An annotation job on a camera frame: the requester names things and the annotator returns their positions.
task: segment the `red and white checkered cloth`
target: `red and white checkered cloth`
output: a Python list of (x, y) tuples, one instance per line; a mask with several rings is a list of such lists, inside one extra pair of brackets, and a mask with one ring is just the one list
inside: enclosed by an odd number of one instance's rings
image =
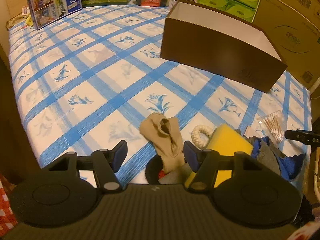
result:
[(14, 187), (13, 184), (0, 174), (0, 237), (17, 224), (8, 199), (8, 195)]

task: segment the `bed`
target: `bed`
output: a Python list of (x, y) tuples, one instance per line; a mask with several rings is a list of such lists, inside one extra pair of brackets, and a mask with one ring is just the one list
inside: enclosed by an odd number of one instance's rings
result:
[[(150, 113), (179, 119), (183, 140), (198, 124), (229, 124), (244, 134), (281, 110), (290, 130), (311, 130), (309, 92), (284, 72), (270, 93), (159, 57), (167, 8), (136, 5), (84, 8), (39, 31), (10, 29), (10, 66), (23, 127), (40, 167), (68, 151), (90, 155), (128, 143), (116, 176), (146, 183), (156, 154), (140, 133)], [(284, 140), (287, 156), (310, 147)]]

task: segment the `brown box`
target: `brown box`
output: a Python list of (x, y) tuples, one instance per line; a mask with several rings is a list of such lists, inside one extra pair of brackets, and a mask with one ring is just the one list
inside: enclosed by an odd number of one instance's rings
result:
[(259, 27), (189, 1), (179, 1), (167, 15), (160, 57), (266, 93), (286, 69)]
[(260, 0), (253, 23), (261, 27), (307, 89), (320, 76), (320, 1)]

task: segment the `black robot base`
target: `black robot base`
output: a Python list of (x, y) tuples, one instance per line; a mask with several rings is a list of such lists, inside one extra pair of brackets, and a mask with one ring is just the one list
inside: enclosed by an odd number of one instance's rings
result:
[[(18, 185), (10, 204), (19, 223), (4, 240), (286, 240), (300, 207), (290, 183), (245, 153), (220, 156), (184, 144), (196, 177), (181, 184), (123, 188), (115, 176), (127, 143), (91, 156), (75, 152)], [(97, 188), (79, 178), (94, 172)], [(231, 179), (213, 188), (218, 170)]]

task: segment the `sock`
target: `sock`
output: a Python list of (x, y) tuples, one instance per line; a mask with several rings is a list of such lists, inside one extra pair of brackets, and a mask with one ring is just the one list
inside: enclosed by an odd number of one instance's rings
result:
[(150, 140), (163, 162), (164, 173), (174, 171), (184, 164), (183, 141), (178, 119), (152, 113), (140, 124), (140, 133)]

